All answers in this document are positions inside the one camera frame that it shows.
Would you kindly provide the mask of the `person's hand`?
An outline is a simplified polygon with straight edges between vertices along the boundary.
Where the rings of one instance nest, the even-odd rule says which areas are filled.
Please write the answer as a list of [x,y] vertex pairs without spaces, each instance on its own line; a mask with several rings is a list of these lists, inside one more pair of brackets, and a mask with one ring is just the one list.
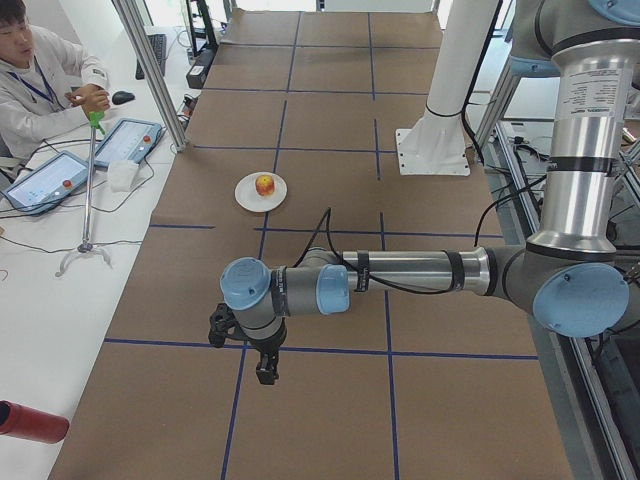
[[87,114],[110,108],[109,93],[94,84],[84,85],[68,93],[66,97],[73,106],[80,106]]

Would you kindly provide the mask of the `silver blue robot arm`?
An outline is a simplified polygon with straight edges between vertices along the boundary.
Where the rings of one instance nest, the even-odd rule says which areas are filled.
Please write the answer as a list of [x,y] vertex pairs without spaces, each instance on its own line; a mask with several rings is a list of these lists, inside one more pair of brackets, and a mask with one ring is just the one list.
[[263,384],[278,376],[288,317],[346,311],[354,292],[468,290],[504,299],[560,335],[586,338],[639,319],[636,272],[615,267],[606,235],[614,165],[639,62],[635,1],[521,1],[512,57],[560,79],[540,225],[522,247],[468,252],[337,252],[307,246],[275,269],[244,257],[221,275],[210,343],[245,341]]

